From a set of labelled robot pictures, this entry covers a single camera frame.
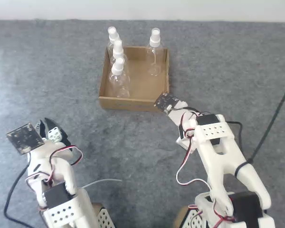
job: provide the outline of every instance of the plastic bottle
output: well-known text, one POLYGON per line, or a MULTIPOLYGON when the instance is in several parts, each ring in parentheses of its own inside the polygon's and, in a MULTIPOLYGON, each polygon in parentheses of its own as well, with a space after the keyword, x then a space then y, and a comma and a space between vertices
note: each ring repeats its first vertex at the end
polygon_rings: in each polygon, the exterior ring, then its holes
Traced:
POLYGON ((110 66, 113 66, 114 62, 118 58, 124 59, 124 65, 123 65, 124 71, 126 72, 127 75, 129 75, 128 58, 124 54, 123 42, 121 40, 116 40, 114 42, 113 55, 110 60, 110 66))
POLYGON ((119 38, 119 34, 116 30, 115 27, 109 27, 108 28, 108 33, 109 33, 109 43, 108 43, 108 53, 109 53, 109 58, 111 59, 112 55, 113 55, 113 47, 114 47, 114 42, 116 40, 120 40, 119 38))
POLYGON ((130 97, 129 84, 130 78, 124 71, 124 59, 117 58, 113 63, 111 73, 109 75, 110 81, 110 96, 113 97, 130 97))
POLYGON ((149 75, 158 76, 162 72, 163 58, 164 50, 161 45, 161 31, 159 28, 153 28, 150 36, 150 42, 147 45, 146 56, 149 75))

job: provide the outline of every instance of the white spray cap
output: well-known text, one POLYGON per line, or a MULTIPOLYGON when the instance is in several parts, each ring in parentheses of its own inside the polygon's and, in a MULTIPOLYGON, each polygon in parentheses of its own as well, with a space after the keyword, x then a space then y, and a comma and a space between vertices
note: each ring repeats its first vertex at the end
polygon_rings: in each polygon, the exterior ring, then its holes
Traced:
POLYGON ((116 40, 114 42, 113 57, 114 58, 123 58, 124 57, 123 42, 121 40, 116 40))
POLYGON ((150 46, 157 48, 161 44, 161 31, 159 28, 153 28, 150 36, 150 46))
POLYGON ((118 32, 117 32, 117 30, 116 30, 115 27, 109 27, 109 28, 108 28, 108 33, 109 33, 110 42, 111 42, 112 44, 114 43, 114 41, 120 39, 120 38, 119 38, 119 34, 118 34, 118 32))
POLYGON ((123 73, 123 70, 124 70, 123 67, 124 67, 124 58, 118 58, 114 62, 111 71, 114 75, 121 75, 123 73))

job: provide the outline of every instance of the white robotic arm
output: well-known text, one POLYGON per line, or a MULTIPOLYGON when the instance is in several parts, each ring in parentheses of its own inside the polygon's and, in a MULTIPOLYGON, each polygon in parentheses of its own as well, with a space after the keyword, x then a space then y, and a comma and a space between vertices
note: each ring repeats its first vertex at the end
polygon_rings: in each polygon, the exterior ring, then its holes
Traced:
MULTIPOLYGON (((231 201, 235 195, 226 192, 223 185, 224 175, 235 175, 237 168, 246 162, 223 115, 204 115, 204 113, 188 107, 186 102, 167 93, 162 94, 157 99, 155 106, 166 113, 179 127, 180 136, 176 142, 187 150, 188 155, 197 150, 201 157, 207 172, 210 192, 197 196, 196 205, 200 211, 203 211, 201 216, 205 224, 207 222, 208 226, 214 228, 249 228, 245 221, 235 221, 234 215, 239 213, 238 208, 237 210, 234 209, 236 202, 231 201), (216 226, 218 219, 222 219, 222 221, 216 226)), ((253 166, 251 164, 243 166, 237 174, 237 179, 249 191, 257 195, 254 200, 259 201, 259 211, 262 210, 261 215, 258 215, 259 218, 257 218, 258 226, 260 228, 274 228, 274 220, 264 213, 264 210, 271 206, 269 193, 253 166)), ((241 197, 247 199, 253 195, 248 194, 241 197)))
MULTIPOLYGON (((47 227, 98 228, 101 222, 114 228, 107 210, 99 208, 97 216, 86 190, 76 185, 72 165, 81 160, 82 152, 76 146, 70 145, 63 130, 53 127, 53 122, 49 119, 47 123, 47 136, 44 126, 38 125, 36 131, 31 124, 7 134, 21 154, 28 153, 26 183, 36 194, 41 216, 47 227), (72 149, 77 149, 81 155, 76 162, 70 164, 67 160, 73 157, 72 149)), ((18 220, 16 222, 32 227, 18 220)))

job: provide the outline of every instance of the open cardboard box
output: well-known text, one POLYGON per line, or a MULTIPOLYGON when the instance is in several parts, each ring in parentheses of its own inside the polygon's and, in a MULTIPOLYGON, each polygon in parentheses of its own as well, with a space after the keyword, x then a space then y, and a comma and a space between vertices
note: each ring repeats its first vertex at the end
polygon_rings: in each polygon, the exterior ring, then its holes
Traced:
POLYGON ((130 72, 130 97, 110 97, 109 96, 109 73, 110 58, 107 50, 104 54, 104 68, 99 90, 99 102, 102 108, 126 109, 131 111, 158 111, 154 107, 154 102, 161 93, 169 92, 169 52, 164 50, 162 62, 162 72, 158 76, 147 74, 147 64, 145 61, 146 47, 124 47, 124 53, 128 57, 130 72))

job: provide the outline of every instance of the circuit board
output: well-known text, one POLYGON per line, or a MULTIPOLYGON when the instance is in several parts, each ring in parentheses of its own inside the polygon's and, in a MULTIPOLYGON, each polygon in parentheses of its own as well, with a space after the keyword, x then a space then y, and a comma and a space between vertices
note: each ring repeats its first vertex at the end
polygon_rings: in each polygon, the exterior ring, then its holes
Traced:
POLYGON ((155 101, 154 106, 168 115, 179 99, 172 94, 162 93, 155 101))
POLYGON ((31 123, 7 133, 6 136, 21 155, 44 144, 31 123))

